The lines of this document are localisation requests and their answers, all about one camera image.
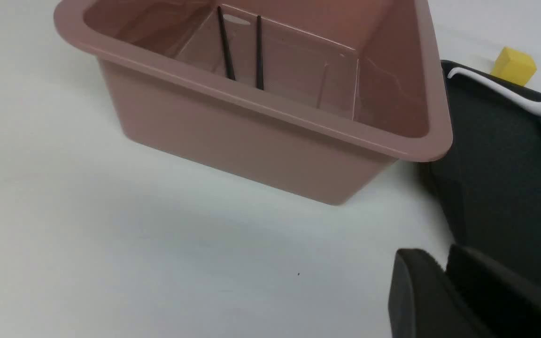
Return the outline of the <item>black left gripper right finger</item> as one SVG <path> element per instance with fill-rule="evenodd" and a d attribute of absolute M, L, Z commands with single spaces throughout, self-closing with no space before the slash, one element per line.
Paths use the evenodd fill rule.
<path fill-rule="evenodd" d="M 445 272 L 496 338 L 541 338 L 541 287 L 488 255 L 458 245 L 449 249 Z"/>

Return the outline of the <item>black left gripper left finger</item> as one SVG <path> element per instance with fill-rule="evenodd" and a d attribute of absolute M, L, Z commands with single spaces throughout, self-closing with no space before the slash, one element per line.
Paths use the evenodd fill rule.
<path fill-rule="evenodd" d="M 485 338 L 475 317 L 437 261 L 421 249 L 395 253 L 388 297 L 394 338 Z"/>

